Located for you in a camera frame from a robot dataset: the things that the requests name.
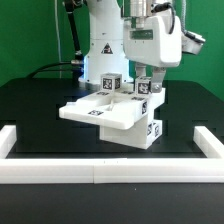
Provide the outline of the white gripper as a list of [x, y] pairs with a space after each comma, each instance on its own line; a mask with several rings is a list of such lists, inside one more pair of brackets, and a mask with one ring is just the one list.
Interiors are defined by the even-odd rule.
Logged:
[[152, 16], [145, 19], [144, 27], [131, 27], [131, 21], [124, 22], [123, 45], [126, 57], [135, 61], [136, 77], [146, 76], [146, 65], [152, 68], [151, 92], [160, 93], [166, 74], [163, 67], [177, 67], [182, 56], [181, 24], [175, 17], [172, 33], [169, 16]]

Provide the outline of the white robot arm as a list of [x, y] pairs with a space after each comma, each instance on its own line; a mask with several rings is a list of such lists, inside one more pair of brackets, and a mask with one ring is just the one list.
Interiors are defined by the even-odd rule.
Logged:
[[181, 23], [173, 0], [87, 0], [90, 50], [79, 84], [100, 88], [101, 76], [118, 73], [130, 83], [129, 63], [169, 68], [182, 56]]

